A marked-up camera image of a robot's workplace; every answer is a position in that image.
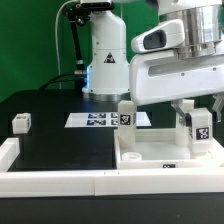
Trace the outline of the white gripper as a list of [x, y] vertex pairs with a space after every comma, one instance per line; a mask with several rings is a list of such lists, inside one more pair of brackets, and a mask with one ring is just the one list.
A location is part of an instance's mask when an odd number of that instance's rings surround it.
[[132, 101], [138, 105], [172, 101], [184, 127], [191, 126], [191, 116], [184, 111], [183, 98], [216, 94], [212, 110], [217, 122], [224, 107], [224, 33], [216, 24], [206, 25], [194, 32], [204, 35], [205, 41], [186, 45], [190, 33], [181, 19], [173, 19], [135, 37], [129, 73]]

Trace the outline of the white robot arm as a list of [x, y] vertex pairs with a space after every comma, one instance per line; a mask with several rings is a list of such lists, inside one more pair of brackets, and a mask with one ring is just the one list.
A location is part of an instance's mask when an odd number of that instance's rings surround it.
[[170, 101], [186, 126], [193, 116], [181, 101], [215, 96], [211, 116], [224, 108], [224, 0], [146, 0], [157, 11], [156, 27], [136, 36], [135, 56], [126, 60], [123, 21], [110, 12], [118, 0], [81, 0], [93, 14], [93, 59], [87, 91], [93, 95], [128, 91], [138, 105]]

